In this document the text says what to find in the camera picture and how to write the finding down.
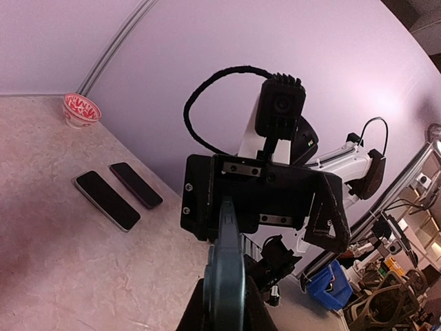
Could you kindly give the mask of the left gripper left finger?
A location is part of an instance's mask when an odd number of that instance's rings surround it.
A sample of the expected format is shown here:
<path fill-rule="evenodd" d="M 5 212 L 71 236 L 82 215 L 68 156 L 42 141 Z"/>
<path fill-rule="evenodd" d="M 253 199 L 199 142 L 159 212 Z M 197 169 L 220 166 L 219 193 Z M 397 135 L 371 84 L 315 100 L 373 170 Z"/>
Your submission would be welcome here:
<path fill-rule="evenodd" d="M 204 279 L 199 279 L 196 283 L 176 331 L 203 331 L 206 329 L 203 305 L 203 282 Z"/>

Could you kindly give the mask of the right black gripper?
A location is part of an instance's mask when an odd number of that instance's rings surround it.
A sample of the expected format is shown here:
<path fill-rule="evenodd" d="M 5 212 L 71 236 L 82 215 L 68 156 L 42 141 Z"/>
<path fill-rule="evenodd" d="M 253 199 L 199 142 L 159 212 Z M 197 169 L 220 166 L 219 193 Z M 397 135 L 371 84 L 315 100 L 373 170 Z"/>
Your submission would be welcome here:
<path fill-rule="evenodd" d="M 220 211 L 235 211 L 239 230 L 246 234 L 257 232 L 263 217 L 277 217 L 278 227 L 299 230 L 309 216 L 305 242 L 336 254 L 349 245 L 342 179 L 332 173 L 226 155 L 190 155 L 182 229 L 200 241 L 215 239 Z"/>

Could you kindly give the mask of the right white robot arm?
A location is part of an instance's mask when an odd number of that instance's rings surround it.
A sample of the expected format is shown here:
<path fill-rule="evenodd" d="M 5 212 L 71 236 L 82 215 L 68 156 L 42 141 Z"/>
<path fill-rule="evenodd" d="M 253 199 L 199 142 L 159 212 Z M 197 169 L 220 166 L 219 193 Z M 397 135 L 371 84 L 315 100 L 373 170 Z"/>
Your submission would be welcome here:
<path fill-rule="evenodd" d="M 221 202 L 232 199 L 238 230 L 256 234 L 272 226 L 295 230 L 298 240 L 340 254 L 351 230 L 345 211 L 370 198 L 384 174 L 384 157 L 366 151 L 350 134 L 343 147 L 296 167 L 265 163 L 249 153 L 263 143 L 251 126 L 238 156 L 187 158 L 180 225 L 198 240 L 218 237 Z"/>

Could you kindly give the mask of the teal green phone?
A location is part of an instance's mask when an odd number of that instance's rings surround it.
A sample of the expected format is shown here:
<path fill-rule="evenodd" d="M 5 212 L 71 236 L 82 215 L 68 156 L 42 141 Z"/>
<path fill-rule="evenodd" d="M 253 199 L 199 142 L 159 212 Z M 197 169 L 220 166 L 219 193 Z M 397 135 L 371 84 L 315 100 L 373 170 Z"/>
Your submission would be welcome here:
<path fill-rule="evenodd" d="M 234 209 L 219 212 L 218 238 L 209 249 L 203 305 L 210 330 L 242 330 L 245 313 L 245 262 Z"/>

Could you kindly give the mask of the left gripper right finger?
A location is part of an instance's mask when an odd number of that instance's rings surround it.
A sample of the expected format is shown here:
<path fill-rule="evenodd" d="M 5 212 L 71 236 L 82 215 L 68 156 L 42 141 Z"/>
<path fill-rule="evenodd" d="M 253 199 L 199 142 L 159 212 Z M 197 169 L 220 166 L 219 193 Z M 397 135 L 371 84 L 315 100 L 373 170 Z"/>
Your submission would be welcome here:
<path fill-rule="evenodd" d="M 270 331 L 276 329 L 254 280 L 249 276 L 247 276 L 245 280 L 245 314 L 243 329 L 251 331 Z"/>

